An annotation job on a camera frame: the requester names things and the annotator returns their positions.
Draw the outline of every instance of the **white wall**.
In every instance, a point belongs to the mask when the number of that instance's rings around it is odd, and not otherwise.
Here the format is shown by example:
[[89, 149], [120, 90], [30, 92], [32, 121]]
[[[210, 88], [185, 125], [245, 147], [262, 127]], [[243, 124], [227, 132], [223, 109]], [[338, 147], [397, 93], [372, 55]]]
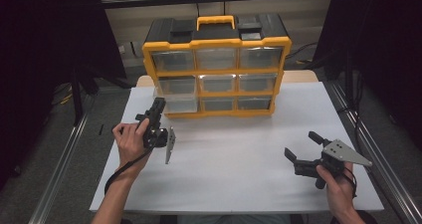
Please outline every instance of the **white wall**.
[[[256, 0], [226, 2], [226, 14], [279, 13], [293, 41], [293, 50], [316, 42], [330, 0]], [[199, 4], [201, 16], [222, 15], [223, 3]], [[118, 44], [143, 42], [156, 18], [191, 19], [197, 16], [195, 4], [106, 10]]]

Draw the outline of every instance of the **yellow and black tool box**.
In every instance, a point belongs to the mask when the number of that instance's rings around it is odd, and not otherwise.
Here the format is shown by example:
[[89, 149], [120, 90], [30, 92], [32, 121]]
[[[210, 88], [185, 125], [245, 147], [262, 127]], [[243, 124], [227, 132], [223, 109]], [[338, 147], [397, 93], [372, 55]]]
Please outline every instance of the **yellow and black tool box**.
[[155, 20], [142, 47], [168, 117], [272, 114], [292, 42], [277, 14]]

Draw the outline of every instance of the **carrying handle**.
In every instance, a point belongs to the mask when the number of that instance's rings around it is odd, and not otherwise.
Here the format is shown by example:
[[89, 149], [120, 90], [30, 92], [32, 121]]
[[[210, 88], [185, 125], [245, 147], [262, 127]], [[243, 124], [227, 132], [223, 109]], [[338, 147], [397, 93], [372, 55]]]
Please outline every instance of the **carrying handle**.
[[196, 31], [199, 31], [201, 24], [218, 24], [218, 23], [230, 23], [232, 29], [235, 29], [235, 19], [233, 16], [212, 16], [212, 17], [198, 17], [196, 23]]

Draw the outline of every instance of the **plastic drawer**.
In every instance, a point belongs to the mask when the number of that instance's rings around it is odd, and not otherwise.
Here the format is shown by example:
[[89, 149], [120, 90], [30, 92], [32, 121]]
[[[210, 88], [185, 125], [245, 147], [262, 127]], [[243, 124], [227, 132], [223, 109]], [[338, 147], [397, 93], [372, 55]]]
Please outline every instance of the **plastic drawer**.
[[191, 50], [152, 52], [151, 56], [158, 72], [190, 71], [194, 69]]
[[239, 75], [239, 90], [241, 92], [272, 91], [277, 74]]
[[161, 77], [158, 79], [161, 94], [196, 94], [196, 80], [194, 76], [187, 77]]
[[256, 47], [240, 49], [240, 68], [276, 68], [279, 66], [282, 47]]
[[271, 97], [238, 97], [239, 110], [268, 110]]
[[224, 70], [236, 67], [235, 48], [212, 48], [196, 50], [198, 69]]
[[199, 76], [201, 92], [234, 92], [236, 75], [206, 75]]
[[164, 96], [164, 113], [198, 112], [198, 99], [193, 96]]
[[202, 98], [201, 102], [205, 112], [232, 111], [234, 98]]

